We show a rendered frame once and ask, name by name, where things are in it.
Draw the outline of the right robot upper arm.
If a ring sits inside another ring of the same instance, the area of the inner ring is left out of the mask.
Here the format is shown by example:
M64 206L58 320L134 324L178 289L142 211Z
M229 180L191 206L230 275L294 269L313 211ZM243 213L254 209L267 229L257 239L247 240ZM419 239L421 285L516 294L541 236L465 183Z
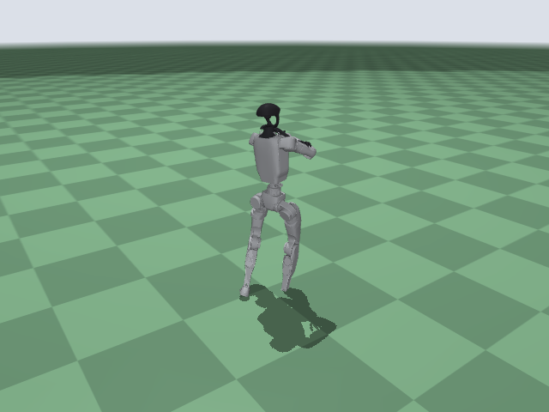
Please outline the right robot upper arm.
M287 136L285 138L280 138L279 148L283 149L286 152L295 152L302 154L305 158L313 158L316 154L316 150L309 148L307 145L299 142L296 138Z

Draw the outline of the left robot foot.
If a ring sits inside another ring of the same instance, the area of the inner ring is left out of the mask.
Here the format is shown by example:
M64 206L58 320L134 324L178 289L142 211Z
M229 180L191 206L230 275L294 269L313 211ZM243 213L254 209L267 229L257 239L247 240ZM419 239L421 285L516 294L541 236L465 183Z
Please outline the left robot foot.
M243 287L239 290L240 295L245 296L245 297L248 297L248 296L249 296L250 288L248 288L247 286L248 286L248 285L245 285L245 287L243 286Z

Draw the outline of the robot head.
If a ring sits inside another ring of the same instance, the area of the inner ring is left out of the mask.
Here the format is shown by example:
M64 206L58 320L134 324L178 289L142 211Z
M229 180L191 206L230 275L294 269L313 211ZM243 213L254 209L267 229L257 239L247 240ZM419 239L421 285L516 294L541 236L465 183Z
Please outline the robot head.
M274 137L274 128L276 128L279 124L279 114L280 114L280 108L271 103L266 103L261 106L256 111L256 115L258 117L265 117L267 120L267 124L264 126L263 133L259 136L261 138L270 138ZM272 124L270 122L271 116L276 116L276 123ZM276 134L277 135L277 134Z

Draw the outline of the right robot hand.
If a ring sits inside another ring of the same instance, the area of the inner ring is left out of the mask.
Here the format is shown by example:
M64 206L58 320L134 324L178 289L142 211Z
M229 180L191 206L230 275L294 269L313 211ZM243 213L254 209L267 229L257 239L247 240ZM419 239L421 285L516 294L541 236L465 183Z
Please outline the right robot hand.
M264 126L265 126L265 125L262 125L260 129L263 129L263 130L264 130ZM277 128L277 127L274 128L274 132L276 132L276 133L280 132L280 135L283 135L283 136L285 136L285 137L289 136L288 134L286 134L286 131L285 131L285 130L281 130L281 129ZM278 134L279 134L279 133L278 133Z

